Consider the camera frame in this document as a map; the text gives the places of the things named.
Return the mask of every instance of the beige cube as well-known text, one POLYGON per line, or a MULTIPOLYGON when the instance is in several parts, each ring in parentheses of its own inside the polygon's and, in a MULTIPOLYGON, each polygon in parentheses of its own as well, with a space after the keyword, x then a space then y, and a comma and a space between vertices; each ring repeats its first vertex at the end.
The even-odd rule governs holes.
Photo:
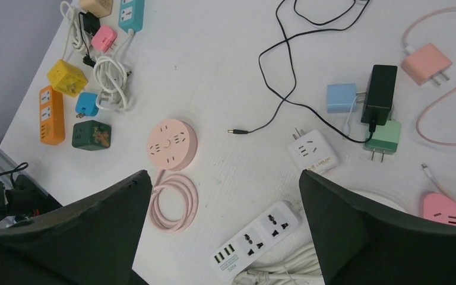
POLYGON ((80 0, 80 8, 102 18, 111 14, 113 0, 80 0))

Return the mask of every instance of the gray wall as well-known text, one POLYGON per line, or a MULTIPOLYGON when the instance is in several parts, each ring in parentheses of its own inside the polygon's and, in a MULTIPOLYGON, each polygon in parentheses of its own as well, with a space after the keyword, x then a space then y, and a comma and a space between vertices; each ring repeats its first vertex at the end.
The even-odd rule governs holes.
POLYGON ((62 21, 60 2, 0 0, 0 140, 62 21))

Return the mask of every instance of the dark green cube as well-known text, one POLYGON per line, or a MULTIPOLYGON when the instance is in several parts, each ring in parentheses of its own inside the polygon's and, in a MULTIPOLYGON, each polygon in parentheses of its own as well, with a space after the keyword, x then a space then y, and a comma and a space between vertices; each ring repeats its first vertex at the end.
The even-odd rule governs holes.
POLYGON ((111 126, 95 120, 77 123, 72 130, 72 146, 82 150, 103 150, 111 145, 111 126))

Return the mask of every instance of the pink cable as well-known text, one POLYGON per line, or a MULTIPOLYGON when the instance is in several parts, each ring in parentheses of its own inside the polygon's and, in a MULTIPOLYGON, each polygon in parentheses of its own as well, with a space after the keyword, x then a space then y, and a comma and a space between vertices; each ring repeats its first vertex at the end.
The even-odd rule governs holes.
MULTIPOLYGON (((434 11, 434 12, 431 12, 431 13, 429 13, 429 14, 427 14, 427 15, 422 16, 421 18, 419 18, 418 20, 416 20, 415 22, 413 22, 413 23, 406 29, 406 31, 404 31, 404 33, 403 33, 403 47, 406 48, 406 47, 408 46, 408 44, 407 44, 408 35, 409 35, 410 31, 411 31, 416 25, 418 25, 420 22, 422 22, 422 21, 425 20, 425 19, 428 19, 428 18, 430 18, 430 17, 436 16, 436 15, 439 15, 439 14, 448 13, 448 12, 456 12, 456 6, 436 10, 436 11, 434 11)), ((417 133, 419 134, 419 136, 421 136, 424 140, 429 141, 430 143, 433 143, 433 144, 445 145, 445 146, 449 146, 449 147, 456 147, 456 142, 435 141, 435 140, 432 140, 432 139, 426 137, 426 136, 422 133, 422 131, 420 130, 420 121, 421 121, 422 118, 427 114, 427 112, 428 112, 429 110, 431 110, 434 106, 436 106, 439 102, 443 101, 444 99, 446 99, 446 98, 449 97, 450 95, 454 94, 455 92, 456 92, 456 88, 450 90, 447 94, 445 94, 445 95, 441 96, 440 98, 438 98, 436 101, 434 101, 432 104, 430 104, 427 108, 425 108, 424 111, 422 111, 422 113, 420 113, 419 118, 417 119, 417 123, 416 123, 415 128, 416 128, 417 133)))
POLYGON ((195 218, 198 209, 198 193, 197 188, 186 176, 180 174, 172 174, 160 181, 165 170, 159 170, 157 173, 156 181, 151 193, 151 201, 148 213, 151 222, 158 229, 169 233, 176 233, 185 230, 195 218), (178 191, 185 202, 184 213, 181 219, 171 221, 167 219, 160 211, 158 204, 160 192, 165 188, 172 188, 178 191))

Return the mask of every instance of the orange power strip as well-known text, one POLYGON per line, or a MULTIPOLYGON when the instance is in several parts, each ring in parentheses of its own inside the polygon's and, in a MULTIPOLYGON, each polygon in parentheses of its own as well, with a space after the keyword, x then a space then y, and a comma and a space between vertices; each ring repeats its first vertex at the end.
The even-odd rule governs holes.
POLYGON ((64 98, 47 86, 39 91, 41 143, 57 145, 65 140, 64 98))

